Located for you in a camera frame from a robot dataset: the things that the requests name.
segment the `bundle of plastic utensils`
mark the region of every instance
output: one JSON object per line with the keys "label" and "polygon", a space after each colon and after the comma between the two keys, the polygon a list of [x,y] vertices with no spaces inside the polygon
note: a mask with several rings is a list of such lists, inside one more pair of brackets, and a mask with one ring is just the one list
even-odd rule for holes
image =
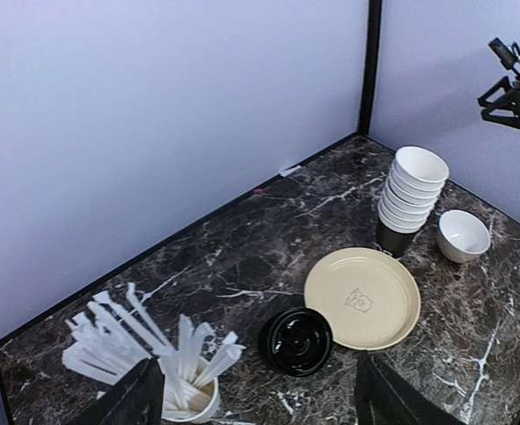
{"label": "bundle of plastic utensils", "polygon": [[94,321],[86,313],[78,313],[66,321],[76,341],[63,351],[63,364],[67,368],[114,385],[139,361],[155,356],[165,375],[161,417],[192,421],[212,416],[209,411],[211,408],[215,411],[220,404],[216,378],[240,359],[245,348],[236,344],[234,332],[226,335],[212,359],[206,361],[201,357],[203,344],[207,338],[216,337],[207,322],[194,327],[190,318],[179,316],[175,349],[137,298],[134,283],[128,284],[126,295],[133,307],[131,312],[113,302],[107,291],[93,298],[88,308]]}

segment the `stack of white bowls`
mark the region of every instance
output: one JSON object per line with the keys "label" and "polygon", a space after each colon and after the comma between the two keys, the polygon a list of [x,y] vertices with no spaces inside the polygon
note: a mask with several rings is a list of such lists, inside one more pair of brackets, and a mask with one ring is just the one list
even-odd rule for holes
{"label": "stack of white bowls", "polygon": [[382,223],[397,233],[418,232],[448,175],[448,165],[433,152],[416,146],[399,149],[377,205]]}

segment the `plate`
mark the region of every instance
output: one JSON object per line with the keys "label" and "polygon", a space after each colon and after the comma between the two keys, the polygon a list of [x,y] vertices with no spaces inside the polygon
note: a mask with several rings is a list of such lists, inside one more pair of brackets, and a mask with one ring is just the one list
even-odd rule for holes
{"label": "plate", "polygon": [[305,303],[329,322],[335,343],[356,350],[397,344],[421,312],[409,271],[367,248],[334,251],[316,263],[305,284]]}

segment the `black cup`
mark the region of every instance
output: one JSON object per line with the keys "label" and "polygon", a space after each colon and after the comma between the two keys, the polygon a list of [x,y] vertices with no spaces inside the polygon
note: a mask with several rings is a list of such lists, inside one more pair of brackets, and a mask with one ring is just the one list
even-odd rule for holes
{"label": "black cup", "polygon": [[332,331],[315,310],[293,308],[266,322],[258,347],[264,362],[274,370],[291,376],[309,376],[329,359]]}
{"label": "black cup", "polygon": [[377,219],[376,242],[384,252],[389,253],[395,259],[403,257],[403,253],[413,241],[415,233],[399,233],[391,230],[379,219]]}

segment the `robotic arm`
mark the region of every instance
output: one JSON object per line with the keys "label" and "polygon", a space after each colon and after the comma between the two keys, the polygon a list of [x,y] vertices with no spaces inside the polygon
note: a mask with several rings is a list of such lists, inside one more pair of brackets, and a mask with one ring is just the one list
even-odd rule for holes
{"label": "robotic arm", "polygon": [[[478,104],[482,109],[482,120],[495,122],[504,126],[520,129],[520,48],[516,42],[511,45],[511,50],[501,42],[499,38],[494,38],[489,44],[493,52],[500,58],[501,64],[507,70],[511,70],[516,79],[512,82],[509,77],[503,77],[494,86],[478,98]],[[503,94],[489,101],[488,98],[502,89]],[[507,115],[499,115],[497,111],[507,111]]]}

